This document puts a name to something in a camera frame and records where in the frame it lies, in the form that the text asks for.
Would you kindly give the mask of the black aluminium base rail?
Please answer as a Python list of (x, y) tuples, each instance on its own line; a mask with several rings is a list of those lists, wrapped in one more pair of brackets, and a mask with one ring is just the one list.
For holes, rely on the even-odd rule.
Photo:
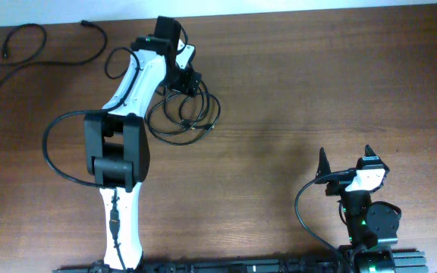
[(426, 254), (418, 250), (381, 249), (357, 253), (353, 259), (337, 254), (304, 255), (282, 259), (218, 259), (209, 261), (144, 262), (135, 272), (145, 273), (428, 273)]

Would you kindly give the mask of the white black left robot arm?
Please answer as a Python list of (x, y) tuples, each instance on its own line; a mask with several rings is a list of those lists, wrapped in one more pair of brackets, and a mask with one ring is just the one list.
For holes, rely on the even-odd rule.
[(86, 167), (105, 209), (107, 246), (92, 272), (134, 272), (143, 255), (139, 238), (139, 195), (150, 152), (146, 110), (160, 86), (195, 96), (201, 75), (190, 67), (195, 48), (185, 45), (181, 24), (158, 17), (153, 34), (130, 47), (130, 63), (114, 96), (99, 114), (84, 118)]

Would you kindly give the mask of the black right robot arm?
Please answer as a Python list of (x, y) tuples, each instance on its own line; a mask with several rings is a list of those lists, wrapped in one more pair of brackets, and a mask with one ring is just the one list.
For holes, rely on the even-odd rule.
[(340, 198), (344, 223), (351, 240), (349, 247), (335, 254), (345, 272), (360, 270), (360, 266), (354, 264), (356, 255), (398, 242), (400, 208), (371, 199), (371, 195), (383, 187), (390, 168), (370, 146), (365, 146), (364, 151), (364, 156), (358, 158), (353, 168), (333, 171), (325, 150), (319, 150), (316, 183), (326, 185), (326, 196)]

